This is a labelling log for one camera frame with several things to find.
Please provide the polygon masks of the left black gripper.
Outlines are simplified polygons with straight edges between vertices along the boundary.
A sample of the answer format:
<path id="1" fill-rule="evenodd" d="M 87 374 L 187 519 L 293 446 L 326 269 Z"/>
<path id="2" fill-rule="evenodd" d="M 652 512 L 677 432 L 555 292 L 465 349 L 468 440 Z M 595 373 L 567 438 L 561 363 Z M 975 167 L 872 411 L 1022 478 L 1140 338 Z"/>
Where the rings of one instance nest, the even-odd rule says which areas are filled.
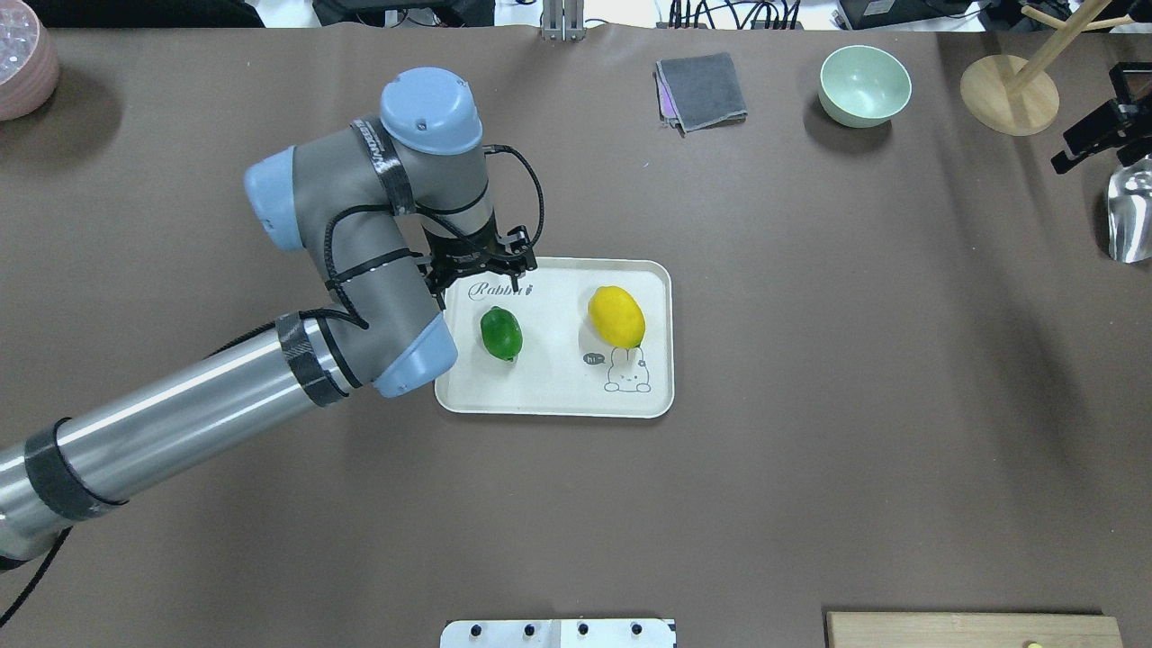
<path id="1" fill-rule="evenodd" d="M 501 236 L 495 218 L 490 217 L 482 229 L 461 236 L 453 232 L 437 234 L 433 232 L 435 226 L 444 227 L 444 223 L 432 219 L 423 224 L 429 256 L 419 256 L 418 270 L 441 311 L 446 308 L 445 292 L 460 279 L 480 274 L 509 276 L 513 292 L 520 293 L 521 280 L 526 272 L 536 270 L 535 239 L 526 227 L 515 227 Z"/>

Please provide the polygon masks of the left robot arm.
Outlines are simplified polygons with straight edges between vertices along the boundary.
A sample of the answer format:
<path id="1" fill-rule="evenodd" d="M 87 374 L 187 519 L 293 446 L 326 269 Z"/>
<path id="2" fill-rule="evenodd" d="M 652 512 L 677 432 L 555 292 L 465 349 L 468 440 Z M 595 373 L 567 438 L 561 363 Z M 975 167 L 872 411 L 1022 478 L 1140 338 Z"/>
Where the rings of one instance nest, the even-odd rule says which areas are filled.
<path id="1" fill-rule="evenodd" d="M 396 398 L 458 352 L 445 294 L 467 276 L 535 271 L 535 235 L 501 234 L 472 86 L 414 68 L 376 116 L 253 164 L 244 188 L 282 250 L 305 250 L 332 302 L 285 312 L 203 357 L 3 450 L 3 570 L 48 553 L 65 529 L 304 410 L 374 386 Z"/>

